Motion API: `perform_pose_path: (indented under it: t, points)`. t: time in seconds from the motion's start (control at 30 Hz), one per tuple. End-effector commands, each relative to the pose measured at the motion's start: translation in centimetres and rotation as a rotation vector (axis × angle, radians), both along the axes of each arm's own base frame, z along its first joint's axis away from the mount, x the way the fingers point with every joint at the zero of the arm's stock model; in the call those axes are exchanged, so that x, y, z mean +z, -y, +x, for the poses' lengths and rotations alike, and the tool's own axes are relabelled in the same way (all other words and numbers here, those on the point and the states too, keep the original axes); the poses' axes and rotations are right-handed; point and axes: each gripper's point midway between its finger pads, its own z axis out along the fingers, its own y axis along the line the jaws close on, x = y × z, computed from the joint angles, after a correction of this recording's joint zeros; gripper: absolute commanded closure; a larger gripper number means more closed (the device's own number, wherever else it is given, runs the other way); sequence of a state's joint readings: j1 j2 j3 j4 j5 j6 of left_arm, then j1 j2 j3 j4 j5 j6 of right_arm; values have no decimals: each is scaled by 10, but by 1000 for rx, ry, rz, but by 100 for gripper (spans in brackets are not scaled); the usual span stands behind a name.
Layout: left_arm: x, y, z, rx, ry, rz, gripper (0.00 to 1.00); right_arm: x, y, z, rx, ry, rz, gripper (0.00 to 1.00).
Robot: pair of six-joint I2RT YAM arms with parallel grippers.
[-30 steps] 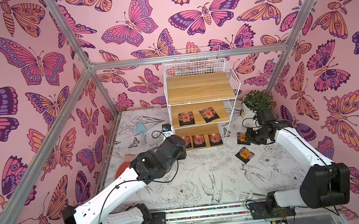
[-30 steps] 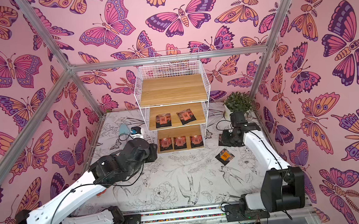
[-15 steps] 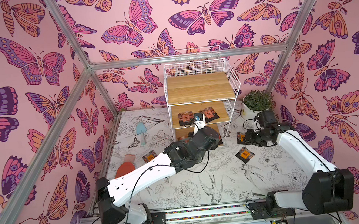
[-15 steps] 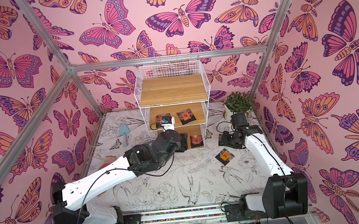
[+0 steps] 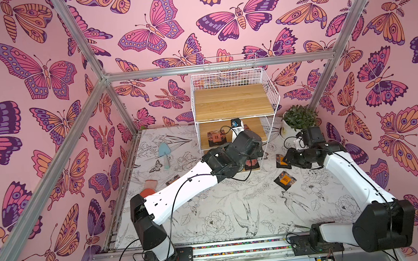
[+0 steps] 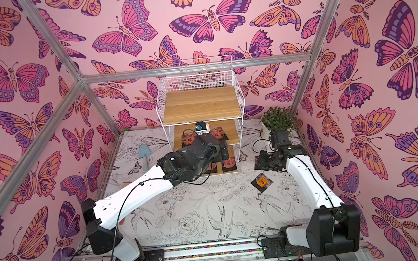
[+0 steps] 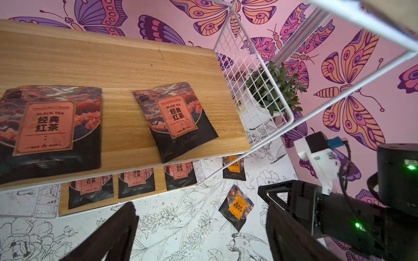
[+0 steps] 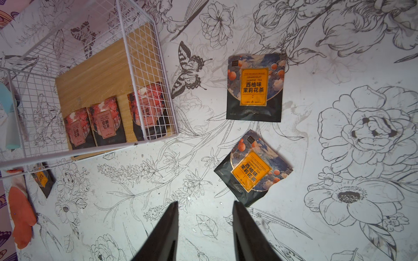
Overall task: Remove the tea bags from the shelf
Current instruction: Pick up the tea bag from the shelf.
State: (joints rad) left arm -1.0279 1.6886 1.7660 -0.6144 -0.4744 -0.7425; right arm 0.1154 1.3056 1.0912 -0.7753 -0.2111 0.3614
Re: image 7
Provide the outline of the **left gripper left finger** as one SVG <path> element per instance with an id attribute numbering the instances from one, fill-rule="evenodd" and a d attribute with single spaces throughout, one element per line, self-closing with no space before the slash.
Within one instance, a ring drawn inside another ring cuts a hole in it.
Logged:
<path id="1" fill-rule="evenodd" d="M 62 261 L 128 261 L 139 216 L 132 202 L 125 203 Z"/>

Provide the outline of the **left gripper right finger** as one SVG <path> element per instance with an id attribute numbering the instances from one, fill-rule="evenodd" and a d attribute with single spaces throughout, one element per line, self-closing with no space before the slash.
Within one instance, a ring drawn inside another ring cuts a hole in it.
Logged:
<path id="1" fill-rule="evenodd" d="M 339 260 L 276 204 L 268 207 L 266 233 L 275 261 Z"/>

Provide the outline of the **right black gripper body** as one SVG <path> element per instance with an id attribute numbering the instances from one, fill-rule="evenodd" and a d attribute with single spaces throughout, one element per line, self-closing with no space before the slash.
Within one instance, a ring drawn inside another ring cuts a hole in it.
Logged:
<path id="1" fill-rule="evenodd" d="M 299 180 L 260 186 L 258 195 L 267 203 L 288 212 L 314 238 L 323 238 L 319 204 L 322 187 Z"/>

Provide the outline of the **orange jasmine tea bag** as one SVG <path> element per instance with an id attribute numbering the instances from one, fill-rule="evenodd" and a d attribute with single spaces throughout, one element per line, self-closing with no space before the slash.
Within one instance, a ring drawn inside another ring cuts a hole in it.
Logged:
<path id="1" fill-rule="evenodd" d="M 219 208 L 219 212 L 239 232 L 254 208 L 252 200 L 237 186 L 233 185 Z"/>
<path id="2" fill-rule="evenodd" d="M 230 162 L 235 161 L 241 155 L 225 156 L 223 157 L 223 166 L 228 165 Z M 225 179 L 236 179 L 246 181 L 246 174 L 244 170 L 244 159 L 232 163 L 227 168 L 223 169 L 223 178 Z"/>

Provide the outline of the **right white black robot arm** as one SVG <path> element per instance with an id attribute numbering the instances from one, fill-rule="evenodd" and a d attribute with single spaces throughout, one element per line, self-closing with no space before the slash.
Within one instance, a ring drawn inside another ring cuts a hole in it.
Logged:
<path id="1" fill-rule="evenodd" d="M 266 232 L 276 261 L 335 261 L 320 244 L 330 237 L 353 260 L 418 258 L 418 146 L 385 144 L 367 180 L 371 202 L 292 180 L 258 190 L 268 204 Z"/>

